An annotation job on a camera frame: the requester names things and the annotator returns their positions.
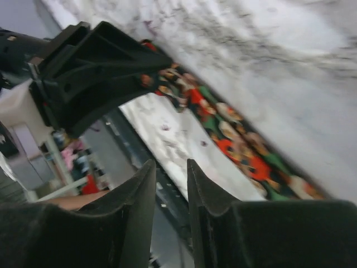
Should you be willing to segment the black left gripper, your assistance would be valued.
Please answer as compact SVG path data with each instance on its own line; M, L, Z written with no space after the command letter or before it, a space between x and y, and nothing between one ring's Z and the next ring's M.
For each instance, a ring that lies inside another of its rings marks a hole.
M70 25L54 39L1 29L1 87L32 78L28 62L38 56L40 80L59 92L82 92L101 82L150 73L171 65L168 56L137 42L108 22Z

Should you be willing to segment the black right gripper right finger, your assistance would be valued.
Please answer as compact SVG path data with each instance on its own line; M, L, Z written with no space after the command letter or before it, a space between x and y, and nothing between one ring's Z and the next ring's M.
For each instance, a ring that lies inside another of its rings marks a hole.
M187 161L196 267L355 267L356 206L345 200L241 201Z

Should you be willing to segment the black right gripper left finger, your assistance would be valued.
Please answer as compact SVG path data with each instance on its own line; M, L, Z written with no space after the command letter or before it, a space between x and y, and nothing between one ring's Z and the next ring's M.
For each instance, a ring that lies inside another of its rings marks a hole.
M156 164L81 209L1 204L2 267L148 267Z

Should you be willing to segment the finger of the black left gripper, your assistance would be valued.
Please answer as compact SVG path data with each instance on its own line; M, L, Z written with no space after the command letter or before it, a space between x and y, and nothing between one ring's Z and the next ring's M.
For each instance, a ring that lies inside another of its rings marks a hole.
M134 75L92 85L68 103L60 104L53 98L43 97L35 82L30 87L30 93L45 126L64 130L73 138L82 135L95 121L111 110L153 91L141 85L139 77Z

